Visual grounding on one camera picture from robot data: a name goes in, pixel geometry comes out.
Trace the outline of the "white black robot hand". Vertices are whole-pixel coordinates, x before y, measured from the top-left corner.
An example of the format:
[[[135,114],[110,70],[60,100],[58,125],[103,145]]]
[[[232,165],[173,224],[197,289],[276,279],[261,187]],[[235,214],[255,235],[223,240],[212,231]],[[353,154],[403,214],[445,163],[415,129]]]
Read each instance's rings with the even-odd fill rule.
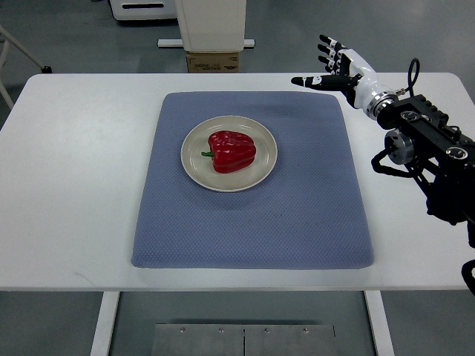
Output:
[[[365,109],[383,93],[391,89],[379,81],[376,71],[353,49],[321,34],[318,60],[325,65],[325,75],[300,76],[291,83],[303,88],[338,91],[356,109]]]

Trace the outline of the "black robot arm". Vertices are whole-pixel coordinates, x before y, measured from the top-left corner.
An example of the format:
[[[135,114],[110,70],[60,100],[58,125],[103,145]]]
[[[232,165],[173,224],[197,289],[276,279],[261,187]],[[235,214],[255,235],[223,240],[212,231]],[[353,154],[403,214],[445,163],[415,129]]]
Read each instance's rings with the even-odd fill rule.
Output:
[[[474,141],[423,95],[399,100],[382,93],[367,115],[386,130],[371,165],[380,174],[413,179],[426,196],[427,214],[466,223],[474,245]]]

